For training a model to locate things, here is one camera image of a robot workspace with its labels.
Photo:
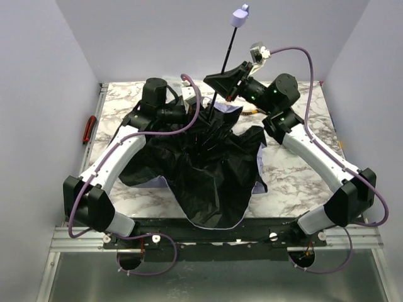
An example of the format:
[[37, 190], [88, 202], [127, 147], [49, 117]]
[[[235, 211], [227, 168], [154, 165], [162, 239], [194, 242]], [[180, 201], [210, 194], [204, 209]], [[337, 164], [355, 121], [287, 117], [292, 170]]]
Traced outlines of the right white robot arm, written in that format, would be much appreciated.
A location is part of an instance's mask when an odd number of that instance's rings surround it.
[[262, 110], [267, 134], [302, 158], [332, 191], [329, 201], [292, 223], [293, 234], [307, 237], [334, 225], [354, 223], [373, 205], [374, 192], [370, 188], [376, 183], [375, 173], [345, 161], [305, 129], [304, 120], [292, 109], [300, 98], [294, 76], [282, 73], [264, 86], [254, 79], [253, 70], [252, 63], [243, 62], [222, 74], [208, 75], [203, 81], [226, 101], [241, 97]]

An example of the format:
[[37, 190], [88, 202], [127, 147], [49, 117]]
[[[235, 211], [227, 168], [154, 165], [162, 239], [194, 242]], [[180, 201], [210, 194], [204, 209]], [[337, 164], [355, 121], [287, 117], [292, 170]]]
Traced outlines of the lilac umbrella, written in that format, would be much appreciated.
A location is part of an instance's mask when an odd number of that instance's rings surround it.
[[236, 135], [241, 112], [220, 103], [202, 107], [189, 130], [150, 137], [119, 180], [130, 187], [168, 187], [197, 227], [234, 228], [252, 195], [267, 191], [261, 177], [264, 130], [253, 125]]

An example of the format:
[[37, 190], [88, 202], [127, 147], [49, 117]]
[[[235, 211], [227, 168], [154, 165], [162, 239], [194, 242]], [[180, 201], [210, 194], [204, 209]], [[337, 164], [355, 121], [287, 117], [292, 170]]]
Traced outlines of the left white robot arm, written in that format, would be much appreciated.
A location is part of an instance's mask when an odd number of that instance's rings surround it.
[[152, 77], [142, 88], [142, 97], [124, 117], [116, 135], [98, 159], [80, 176], [69, 176], [63, 183], [68, 232], [79, 222], [88, 230], [112, 233], [128, 238], [135, 221], [118, 212], [110, 200], [110, 191], [132, 157], [140, 152], [151, 136], [173, 136], [192, 126], [200, 109], [200, 91], [185, 74], [178, 89], [165, 79]]

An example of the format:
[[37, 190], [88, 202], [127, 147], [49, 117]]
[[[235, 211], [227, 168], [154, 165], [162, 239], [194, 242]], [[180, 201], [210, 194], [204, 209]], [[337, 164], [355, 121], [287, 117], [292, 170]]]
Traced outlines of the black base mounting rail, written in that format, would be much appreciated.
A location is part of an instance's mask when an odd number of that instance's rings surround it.
[[318, 233], [297, 236], [291, 218], [245, 218], [231, 230], [204, 230], [185, 218], [138, 218], [134, 235], [141, 240], [112, 236], [106, 250], [147, 262], [188, 262], [288, 259], [289, 250], [305, 250], [309, 244], [326, 246]]

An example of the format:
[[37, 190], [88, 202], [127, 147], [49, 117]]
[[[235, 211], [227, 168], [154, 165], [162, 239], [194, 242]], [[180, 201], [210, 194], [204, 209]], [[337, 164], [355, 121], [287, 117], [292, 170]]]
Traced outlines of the yellow handled pliers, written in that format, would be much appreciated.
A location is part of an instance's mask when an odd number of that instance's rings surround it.
[[241, 115], [251, 116], [251, 115], [258, 114], [258, 113], [265, 114], [265, 112], [263, 110], [256, 108], [256, 109], [252, 109], [252, 110], [242, 111]]

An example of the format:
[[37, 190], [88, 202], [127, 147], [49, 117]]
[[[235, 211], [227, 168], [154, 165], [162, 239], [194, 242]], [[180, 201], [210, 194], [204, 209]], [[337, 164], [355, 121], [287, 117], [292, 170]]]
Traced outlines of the red black handled tool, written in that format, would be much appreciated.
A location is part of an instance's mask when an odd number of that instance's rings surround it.
[[83, 134], [83, 137], [82, 137], [82, 144], [83, 145], [87, 144], [90, 141], [91, 135], [92, 135], [93, 130], [94, 130], [94, 127], [96, 125], [96, 122], [97, 122], [97, 119], [96, 119], [95, 115], [91, 115], [88, 118], [85, 130], [84, 130], [84, 134]]

